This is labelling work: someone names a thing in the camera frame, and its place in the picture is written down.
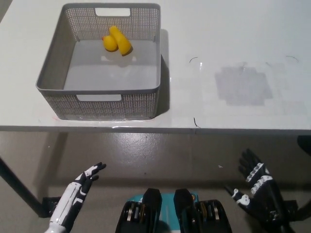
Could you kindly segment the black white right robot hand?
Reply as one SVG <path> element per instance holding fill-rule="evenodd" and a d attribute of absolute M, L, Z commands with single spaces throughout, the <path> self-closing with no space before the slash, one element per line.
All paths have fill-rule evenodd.
<path fill-rule="evenodd" d="M 239 171 L 249 185 L 251 195 L 226 185 L 225 190 L 231 198 L 262 225 L 288 224 L 289 214 L 285 201 L 265 163 L 250 149 L 242 152 L 239 163 Z"/>

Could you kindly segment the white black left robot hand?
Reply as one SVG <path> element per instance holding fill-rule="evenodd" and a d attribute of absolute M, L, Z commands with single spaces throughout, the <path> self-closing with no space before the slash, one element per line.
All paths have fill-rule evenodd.
<path fill-rule="evenodd" d="M 99 162 L 82 172 L 65 189 L 51 218 L 47 233 L 69 233 L 83 206 L 92 183 L 99 178 L 97 174 L 106 168 Z"/>

